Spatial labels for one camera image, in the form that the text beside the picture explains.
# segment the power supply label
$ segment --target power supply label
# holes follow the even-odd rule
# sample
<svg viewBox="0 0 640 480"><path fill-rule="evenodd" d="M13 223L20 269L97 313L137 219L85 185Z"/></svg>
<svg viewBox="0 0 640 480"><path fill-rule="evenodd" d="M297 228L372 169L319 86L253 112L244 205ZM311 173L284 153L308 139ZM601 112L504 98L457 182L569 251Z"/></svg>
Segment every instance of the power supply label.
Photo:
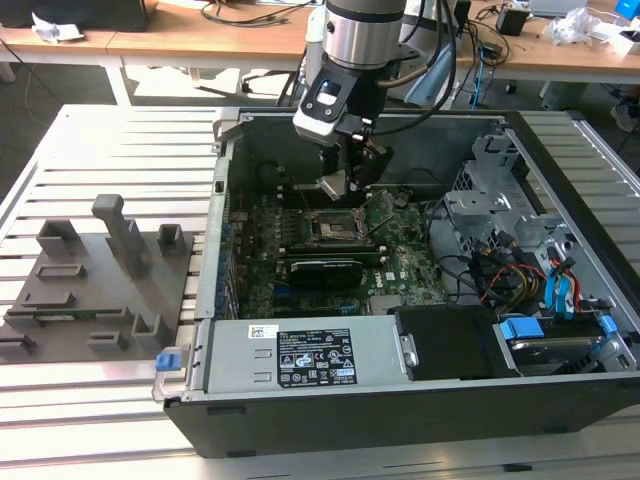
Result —
<svg viewBox="0 0 640 480"><path fill-rule="evenodd" d="M348 328L278 332L278 384L283 388L355 385Z"/></svg>

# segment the computer case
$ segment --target computer case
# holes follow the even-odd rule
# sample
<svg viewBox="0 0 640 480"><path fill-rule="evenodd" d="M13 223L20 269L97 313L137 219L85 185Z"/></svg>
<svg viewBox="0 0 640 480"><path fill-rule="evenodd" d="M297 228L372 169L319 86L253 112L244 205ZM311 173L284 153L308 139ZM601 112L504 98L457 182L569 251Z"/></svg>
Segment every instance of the computer case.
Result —
<svg viewBox="0 0 640 480"><path fill-rule="evenodd" d="M31 14L47 22L79 27L143 32L157 0L0 0L4 27L29 27Z"/></svg>

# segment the barcode sticker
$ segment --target barcode sticker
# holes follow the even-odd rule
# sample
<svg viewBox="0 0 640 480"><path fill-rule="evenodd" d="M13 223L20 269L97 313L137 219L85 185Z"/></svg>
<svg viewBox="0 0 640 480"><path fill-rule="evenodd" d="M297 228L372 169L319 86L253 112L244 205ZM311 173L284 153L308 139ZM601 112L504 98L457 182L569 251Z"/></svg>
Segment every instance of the barcode sticker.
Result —
<svg viewBox="0 0 640 480"><path fill-rule="evenodd" d="M276 338L278 325L249 325L249 338Z"/></svg>

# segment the black power adapter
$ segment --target black power adapter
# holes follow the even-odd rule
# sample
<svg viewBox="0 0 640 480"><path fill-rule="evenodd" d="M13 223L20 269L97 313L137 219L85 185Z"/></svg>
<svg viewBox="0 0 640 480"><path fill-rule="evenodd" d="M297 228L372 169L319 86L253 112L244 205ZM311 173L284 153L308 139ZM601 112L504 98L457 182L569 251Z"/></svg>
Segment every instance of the black power adapter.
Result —
<svg viewBox="0 0 640 480"><path fill-rule="evenodd" d="M520 36L529 13L519 8L503 8L496 21L496 30L502 35Z"/></svg>
<svg viewBox="0 0 640 480"><path fill-rule="evenodd" d="M502 47L495 43L482 42L478 51L482 52L482 58L485 60L498 60L502 55Z"/></svg>

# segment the blue latch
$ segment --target blue latch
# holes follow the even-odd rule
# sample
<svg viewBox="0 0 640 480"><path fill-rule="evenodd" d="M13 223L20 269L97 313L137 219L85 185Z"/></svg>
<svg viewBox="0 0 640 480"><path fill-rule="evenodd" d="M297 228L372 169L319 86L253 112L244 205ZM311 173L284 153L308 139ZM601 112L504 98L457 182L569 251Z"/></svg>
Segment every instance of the blue latch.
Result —
<svg viewBox="0 0 640 480"><path fill-rule="evenodd" d="M600 326L603 328L607 337L610 337L618 331L618 325L609 315L602 315L600 317Z"/></svg>
<svg viewBox="0 0 640 480"><path fill-rule="evenodd" d="M161 353L156 357L156 371L178 372L180 371L182 355L179 353Z"/></svg>
<svg viewBox="0 0 640 480"><path fill-rule="evenodd" d="M544 332L535 317L513 317L500 324L505 340L514 338L542 338Z"/></svg>
<svg viewBox="0 0 640 480"><path fill-rule="evenodd" d="M569 293L569 287L571 287L569 278L563 276L560 279L558 295L556 296L556 312L561 313L567 320L573 316L571 312L567 311L567 294Z"/></svg>

